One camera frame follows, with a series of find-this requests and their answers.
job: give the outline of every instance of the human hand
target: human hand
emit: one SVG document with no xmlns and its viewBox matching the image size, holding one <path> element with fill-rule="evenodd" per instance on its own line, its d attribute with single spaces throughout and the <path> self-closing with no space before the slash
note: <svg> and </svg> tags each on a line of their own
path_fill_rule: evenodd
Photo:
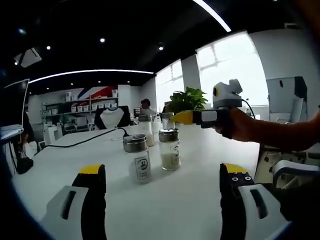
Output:
<svg viewBox="0 0 320 240">
<path fill-rule="evenodd" d="M 233 132 L 231 133 L 231 137 L 234 140 L 241 142 L 250 142 L 253 140 L 254 132 L 254 124 L 255 120 L 245 114 L 238 108 L 231 108 L 229 110 L 229 116 L 233 121 Z M 223 127 L 214 126 L 212 127 L 219 134 L 222 134 Z"/>
</svg>

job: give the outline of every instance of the white chair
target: white chair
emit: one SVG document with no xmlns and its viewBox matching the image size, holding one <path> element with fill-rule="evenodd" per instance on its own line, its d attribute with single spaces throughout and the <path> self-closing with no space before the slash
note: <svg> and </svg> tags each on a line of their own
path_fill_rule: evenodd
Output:
<svg viewBox="0 0 320 240">
<path fill-rule="evenodd" d="M 283 174 L 292 174 L 295 176 L 317 177 L 320 176 L 320 167 L 314 165 L 307 165 L 302 163 L 296 163 L 288 160 L 281 160 L 274 165 L 272 184 L 277 186 L 278 179 Z M 292 182 L 297 179 L 295 177 L 284 188 L 286 189 Z"/>
<path fill-rule="evenodd" d="M 303 112 L 307 109 L 307 103 L 303 98 L 295 98 L 292 102 L 292 108 L 289 118 L 277 117 L 276 122 L 285 124 L 294 124 L 303 121 Z"/>
<path fill-rule="evenodd" d="M 292 102 L 292 108 L 291 108 L 291 113 L 289 118 L 283 118 L 283 117 L 278 117 L 276 119 L 277 123 L 284 123 L 284 124 L 294 124 L 298 123 L 301 121 L 304 121 L 304 117 L 307 117 L 307 103 L 303 98 L 295 98 Z M 283 157 L 283 152 L 279 148 L 274 148 L 274 147 L 265 147 L 264 150 L 267 152 L 264 160 L 266 162 L 269 161 L 270 156 L 277 156 L 279 155 L 279 160 L 282 159 Z M 269 172 L 273 171 L 273 166 L 277 162 L 273 163 L 272 166 L 269 169 Z"/>
<path fill-rule="evenodd" d="M 80 116 L 75 119 L 75 131 L 85 132 L 89 130 L 88 120 L 86 116 Z"/>
</svg>

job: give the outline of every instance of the jar label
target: jar label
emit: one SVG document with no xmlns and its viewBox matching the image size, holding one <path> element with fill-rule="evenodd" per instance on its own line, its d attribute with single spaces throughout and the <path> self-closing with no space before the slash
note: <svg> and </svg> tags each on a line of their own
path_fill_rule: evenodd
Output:
<svg viewBox="0 0 320 240">
<path fill-rule="evenodd" d="M 149 156 L 137 157 L 134 159 L 136 177 L 139 180 L 147 179 L 150 176 Z"/>
<path fill-rule="evenodd" d="M 180 158 L 180 148 L 179 148 L 179 146 L 172 146 L 172 147 L 170 147 L 170 150 L 171 150 L 172 166 L 179 165 L 179 158 Z"/>
</svg>

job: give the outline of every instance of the human arm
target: human arm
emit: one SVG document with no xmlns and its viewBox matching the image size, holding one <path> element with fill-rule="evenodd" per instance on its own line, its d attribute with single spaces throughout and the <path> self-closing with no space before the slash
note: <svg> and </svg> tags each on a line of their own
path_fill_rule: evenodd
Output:
<svg viewBox="0 0 320 240">
<path fill-rule="evenodd" d="M 152 115 L 157 115 L 157 110 L 149 107 L 150 111 L 152 112 Z"/>
<path fill-rule="evenodd" d="M 320 112 L 306 122 L 281 124 L 255 120 L 238 108 L 229 111 L 234 123 L 232 138 L 241 142 L 256 142 L 287 151 L 302 151 L 320 139 Z"/>
</svg>

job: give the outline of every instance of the green leaves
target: green leaves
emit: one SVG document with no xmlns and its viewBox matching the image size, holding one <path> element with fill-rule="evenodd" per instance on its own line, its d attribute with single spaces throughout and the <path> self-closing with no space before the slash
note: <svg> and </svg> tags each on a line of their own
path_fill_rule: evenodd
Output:
<svg viewBox="0 0 320 240">
<path fill-rule="evenodd" d="M 200 89 L 191 87 L 186 87 L 185 92 L 175 91 L 172 96 L 170 96 L 171 102 L 169 104 L 169 109 L 173 111 L 174 114 L 186 110 L 204 109 L 203 104 L 208 100 L 203 97 L 203 94 L 205 93 Z"/>
</svg>

